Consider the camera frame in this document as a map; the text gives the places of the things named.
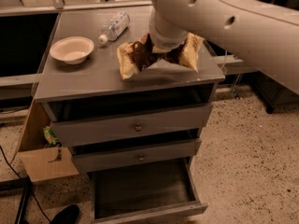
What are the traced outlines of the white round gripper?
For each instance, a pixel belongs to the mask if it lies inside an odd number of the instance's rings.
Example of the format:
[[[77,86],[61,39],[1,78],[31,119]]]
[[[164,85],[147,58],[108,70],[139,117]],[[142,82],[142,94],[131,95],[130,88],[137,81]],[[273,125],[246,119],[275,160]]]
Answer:
[[[188,33],[167,21],[153,9],[149,16],[149,36],[157,49],[168,52],[183,44]]]

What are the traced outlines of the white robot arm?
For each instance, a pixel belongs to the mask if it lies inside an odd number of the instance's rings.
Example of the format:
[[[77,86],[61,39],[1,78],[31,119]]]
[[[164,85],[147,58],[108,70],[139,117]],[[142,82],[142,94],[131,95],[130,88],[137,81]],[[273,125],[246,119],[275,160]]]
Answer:
[[[299,13],[256,0],[151,0],[151,41],[178,47],[193,33],[299,93]]]

